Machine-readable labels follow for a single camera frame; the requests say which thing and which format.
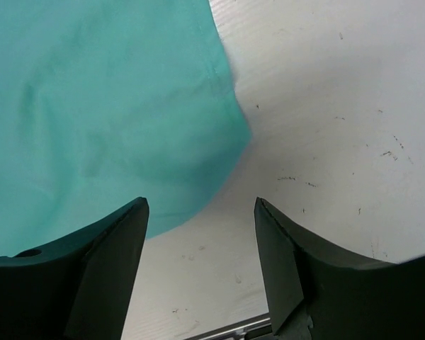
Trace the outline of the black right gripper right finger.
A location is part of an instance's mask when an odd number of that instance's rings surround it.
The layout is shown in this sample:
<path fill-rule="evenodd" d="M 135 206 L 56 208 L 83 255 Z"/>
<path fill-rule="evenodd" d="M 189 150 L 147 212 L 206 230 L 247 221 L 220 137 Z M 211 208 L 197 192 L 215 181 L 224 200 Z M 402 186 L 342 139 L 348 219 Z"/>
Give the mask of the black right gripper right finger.
<path fill-rule="evenodd" d="M 357 254 L 263 198 L 254 223 L 277 339 L 425 339 L 425 255 L 390 263 Z"/>

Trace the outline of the teal t shirt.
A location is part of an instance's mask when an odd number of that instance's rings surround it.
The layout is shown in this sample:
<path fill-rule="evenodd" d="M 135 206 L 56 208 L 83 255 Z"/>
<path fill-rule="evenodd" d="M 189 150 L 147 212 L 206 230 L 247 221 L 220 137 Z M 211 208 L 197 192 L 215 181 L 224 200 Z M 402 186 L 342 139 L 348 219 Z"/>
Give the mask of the teal t shirt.
<path fill-rule="evenodd" d="M 169 231 L 250 138 L 208 1 L 0 1 L 0 256 L 138 196 Z"/>

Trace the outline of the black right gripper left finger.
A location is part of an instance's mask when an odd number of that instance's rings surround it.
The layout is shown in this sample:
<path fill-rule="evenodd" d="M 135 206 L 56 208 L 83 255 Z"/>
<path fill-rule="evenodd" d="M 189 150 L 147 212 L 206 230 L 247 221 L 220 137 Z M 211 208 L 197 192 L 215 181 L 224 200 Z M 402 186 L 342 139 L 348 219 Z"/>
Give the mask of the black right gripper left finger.
<path fill-rule="evenodd" d="M 0 339 L 119 339 L 149 205 L 105 218 L 13 257 L 0 256 Z"/>

